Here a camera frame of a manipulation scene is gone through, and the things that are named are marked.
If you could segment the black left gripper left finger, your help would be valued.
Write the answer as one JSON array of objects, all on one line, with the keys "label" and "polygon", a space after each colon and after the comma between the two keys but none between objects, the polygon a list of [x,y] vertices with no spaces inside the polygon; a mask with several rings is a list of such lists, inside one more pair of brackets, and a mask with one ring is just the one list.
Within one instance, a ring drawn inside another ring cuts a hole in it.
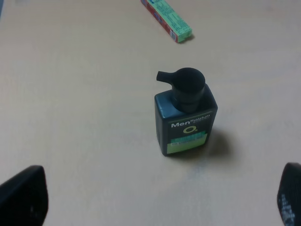
[{"label": "black left gripper left finger", "polygon": [[44,168],[32,165],[0,185],[2,226],[41,226],[48,213]]}]

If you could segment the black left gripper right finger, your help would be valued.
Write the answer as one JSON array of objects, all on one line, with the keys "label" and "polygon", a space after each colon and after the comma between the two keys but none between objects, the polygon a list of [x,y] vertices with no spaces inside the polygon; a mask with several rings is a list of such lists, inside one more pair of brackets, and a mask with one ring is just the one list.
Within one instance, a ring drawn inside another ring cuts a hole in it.
[{"label": "black left gripper right finger", "polygon": [[277,194],[277,206],[285,226],[301,225],[301,165],[285,165]]}]

